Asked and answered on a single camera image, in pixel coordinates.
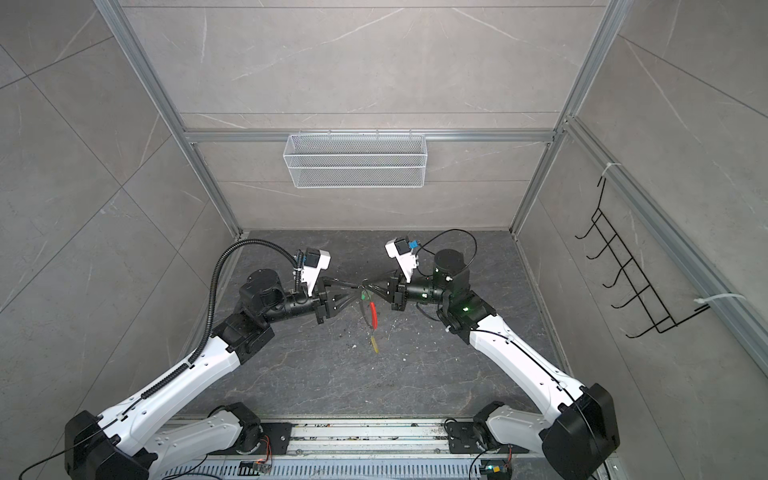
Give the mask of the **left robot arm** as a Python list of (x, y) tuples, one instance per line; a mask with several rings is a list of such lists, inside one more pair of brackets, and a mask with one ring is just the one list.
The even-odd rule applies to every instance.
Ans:
[(218, 379), (254, 357), (274, 336), (273, 323), (314, 315), (332, 318), (358, 300), (322, 278), (316, 294), (306, 285), (283, 288), (272, 269), (252, 272), (236, 308), (213, 328), (199, 353), (99, 415), (82, 411), (65, 426), (65, 470), (72, 479), (154, 479), (193, 458), (217, 451), (266, 451), (259, 417), (241, 402), (170, 432), (161, 428)]

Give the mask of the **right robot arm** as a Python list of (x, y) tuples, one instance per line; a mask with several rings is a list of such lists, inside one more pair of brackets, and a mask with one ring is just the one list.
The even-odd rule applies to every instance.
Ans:
[(594, 479), (620, 445), (614, 401), (599, 384), (586, 387), (521, 339), (498, 311), (470, 286), (461, 252), (443, 249), (430, 274), (417, 275), (417, 247), (405, 237), (385, 245), (399, 265), (384, 287), (365, 289), (402, 311), (408, 303), (433, 305), (446, 330), (487, 356), (533, 401), (534, 413), (492, 402), (473, 418), (483, 453), (519, 447), (545, 457), (563, 479)]

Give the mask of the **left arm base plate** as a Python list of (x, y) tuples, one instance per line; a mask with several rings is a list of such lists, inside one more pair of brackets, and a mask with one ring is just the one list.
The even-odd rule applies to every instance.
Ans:
[(267, 450), (270, 450), (272, 455), (286, 455), (292, 429), (293, 425), (288, 422), (268, 422), (259, 427), (246, 427), (231, 447), (219, 453), (265, 456)]

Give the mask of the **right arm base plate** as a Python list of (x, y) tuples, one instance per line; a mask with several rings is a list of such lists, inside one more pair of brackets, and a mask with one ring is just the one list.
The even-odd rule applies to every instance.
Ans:
[(447, 418), (443, 421), (443, 429), (448, 438), (449, 451), (452, 454), (475, 454), (482, 451), (491, 453), (522, 454), (528, 450), (513, 444), (501, 444), (494, 440), (485, 427), (477, 426), (472, 421), (458, 421)]

